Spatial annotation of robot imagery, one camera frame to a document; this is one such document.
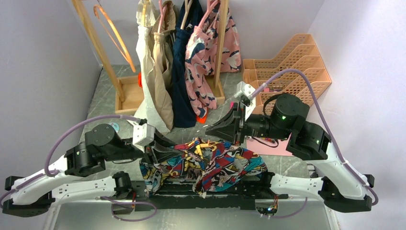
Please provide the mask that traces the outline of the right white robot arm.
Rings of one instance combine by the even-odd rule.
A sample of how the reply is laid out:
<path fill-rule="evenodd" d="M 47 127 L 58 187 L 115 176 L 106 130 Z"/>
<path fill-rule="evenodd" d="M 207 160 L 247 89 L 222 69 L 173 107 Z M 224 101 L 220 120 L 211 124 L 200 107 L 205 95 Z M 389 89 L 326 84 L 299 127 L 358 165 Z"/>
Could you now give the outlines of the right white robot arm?
<path fill-rule="evenodd" d="M 241 143 L 245 137 L 286 139 L 286 150 L 322 172 L 318 178 L 295 178 L 276 173 L 266 176 L 258 186 L 263 198 L 273 195 L 297 195 L 322 201 L 341 212 L 367 212 L 372 198 L 367 188 L 374 183 L 370 174 L 354 175 L 333 146 L 332 137 L 320 126 L 306 120 L 309 105 L 298 97 L 281 93 L 272 96 L 270 114 L 245 115 L 243 104 L 234 105 L 218 122 L 206 130 L 209 136 Z"/>

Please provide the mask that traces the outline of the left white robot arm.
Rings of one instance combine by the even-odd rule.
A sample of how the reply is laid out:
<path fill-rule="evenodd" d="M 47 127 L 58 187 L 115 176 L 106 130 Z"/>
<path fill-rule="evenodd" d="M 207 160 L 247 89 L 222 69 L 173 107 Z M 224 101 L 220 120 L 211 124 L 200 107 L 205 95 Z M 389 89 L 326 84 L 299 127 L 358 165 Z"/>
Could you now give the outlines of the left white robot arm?
<path fill-rule="evenodd" d="M 109 124 L 97 125 L 85 133 L 83 142 L 48 166 L 52 176 L 40 170 L 27 177 L 8 177 L 5 190 L 10 198 L 0 199 L 2 212 L 27 218 L 42 215 L 51 207 L 86 198 L 127 199 L 134 189 L 126 172 L 119 171 L 94 181 L 83 178 L 106 170 L 108 161 L 132 162 L 142 158 L 157 161 L 154 153 L 134 147 L 132 141 L 132 138 L 120 138 Z"/>

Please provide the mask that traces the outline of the comic print shorts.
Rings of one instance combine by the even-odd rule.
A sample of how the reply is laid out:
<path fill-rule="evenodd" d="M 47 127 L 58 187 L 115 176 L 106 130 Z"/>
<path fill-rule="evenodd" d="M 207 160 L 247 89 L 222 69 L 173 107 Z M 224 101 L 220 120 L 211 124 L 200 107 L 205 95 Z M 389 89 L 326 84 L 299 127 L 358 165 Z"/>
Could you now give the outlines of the comic print shorts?
<path fill-rule="evenodd" d="M 251 150 L 236 146 L 227 141 L 210 141 L 217 149 L 199 151 L 195 146 L 206 143 L 201 138 L 175 145 L 178 151 L 162 163 L 139 163 L 146 184 L 147 196 L 154 195 L 168 178 L 194 181 L 192 190 L 201 197 L 208 192 L 221 192 L 236 185 L 245 176 L 261 177 L 268 171 L 260 155 Z"/>

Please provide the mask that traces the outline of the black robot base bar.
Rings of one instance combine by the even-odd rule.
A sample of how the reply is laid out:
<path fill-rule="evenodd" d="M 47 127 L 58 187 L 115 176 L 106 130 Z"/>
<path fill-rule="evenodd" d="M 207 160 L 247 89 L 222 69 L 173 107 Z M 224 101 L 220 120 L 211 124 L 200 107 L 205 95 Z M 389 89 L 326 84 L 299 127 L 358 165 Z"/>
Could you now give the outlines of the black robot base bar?
<path fill-rule="evenodd" d="M 145 183 L 132 181 L 130 191 L 121 192 L 112 198 L 124 201 L 134 199 L 135 201 L 150 202 L 157 209 L 236 207 L 241 210 L 255 210 L 257 201 L 273 200 L 275 196 L 275 193 L 261 181 L 243 180 L 224 191 L 208 192 L 205 198 L 192 190 L 192 183 L 168 181 L 148 198 Z"/>

